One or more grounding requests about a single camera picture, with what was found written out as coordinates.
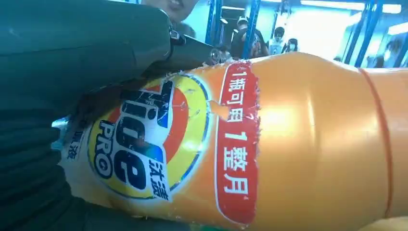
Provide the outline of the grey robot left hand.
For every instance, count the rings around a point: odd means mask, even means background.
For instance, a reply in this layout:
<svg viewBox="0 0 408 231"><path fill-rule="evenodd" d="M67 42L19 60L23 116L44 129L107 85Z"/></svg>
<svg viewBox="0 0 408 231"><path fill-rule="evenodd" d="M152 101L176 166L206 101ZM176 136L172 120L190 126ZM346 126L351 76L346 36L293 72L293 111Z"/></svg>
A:
<svg viewBox="0 0 408 231"><path fill-rule="evenodd" d="M85 95L214 64L159 8L111 0L0 3L0 228L3 231L188 231L74 197L51 145L53 121Z"/></svg>

